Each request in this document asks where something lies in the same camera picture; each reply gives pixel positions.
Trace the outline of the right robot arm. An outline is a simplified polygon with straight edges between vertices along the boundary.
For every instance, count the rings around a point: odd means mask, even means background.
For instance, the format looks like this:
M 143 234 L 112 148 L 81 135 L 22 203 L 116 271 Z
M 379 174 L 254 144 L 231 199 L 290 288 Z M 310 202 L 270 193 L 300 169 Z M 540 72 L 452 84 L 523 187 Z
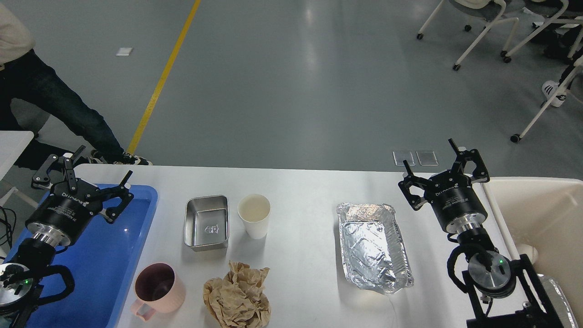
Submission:
M 429 178 L 416 176 L 407 160 L 399 188 L 413 210 L 429 204 L 448 240 L 456 243 L 446 262 L 450 280 L 468 295 L 474 313 L 469 328 L 561 328 L 558 312 L 543 288 L 527 255 L 510 260 L 503 256 L 483 227 L 487 211 L 474 184 L 490 181 L 477 149 L 464 149 L 449 139 L 456 158 L 452 167 Z M 512 295 L 520 284 L 527 300 L 522 309 L 490 316 L 482 307 Z

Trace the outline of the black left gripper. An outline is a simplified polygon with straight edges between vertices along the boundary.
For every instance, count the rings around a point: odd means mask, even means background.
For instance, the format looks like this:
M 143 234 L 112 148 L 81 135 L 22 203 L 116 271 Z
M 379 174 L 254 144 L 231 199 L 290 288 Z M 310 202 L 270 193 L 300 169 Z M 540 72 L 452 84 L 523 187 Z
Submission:
M 81 145 L 74 153 L 60 157 L 50 155 L 31 179 L 31 188 L 50 189 L 46 199 L 26 221 L 26 228 L 34 239 L 51 246 L 74 245 L 91 219 L 100 212 L 109 224 L 114 224 L 125 208 L 134 199 L 128 181 L 133 171 L 128 171 L 123 180 L 114 187 L 99 189 L 97 185 L 76 179 L 75 163 L 85 150 Z M 59 170 L 64 181 L 52 184 L 49 174 Z M 103 211 L 103 202 L 119 198 L 121 203 Z

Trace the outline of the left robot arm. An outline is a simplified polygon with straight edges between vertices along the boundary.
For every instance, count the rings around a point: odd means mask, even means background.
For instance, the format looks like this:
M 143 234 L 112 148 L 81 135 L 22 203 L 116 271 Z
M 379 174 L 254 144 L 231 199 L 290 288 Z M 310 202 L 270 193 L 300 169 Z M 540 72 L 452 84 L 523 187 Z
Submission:
M 56 248 L 74 245 L 96 215 L 113 224 L 134 198 L 131 170 L 118 185 L 104 189 L 76 177 L 74 167 L 84 149 L 49 155 L 31 179 L 31 186 L 47 189 L 48 196 L 25 222 L 31 237 L 1 265 L 1 316 L 10 328 L 25 327 L 38 307 L 74 291 L 71 270 L 53 264 Z

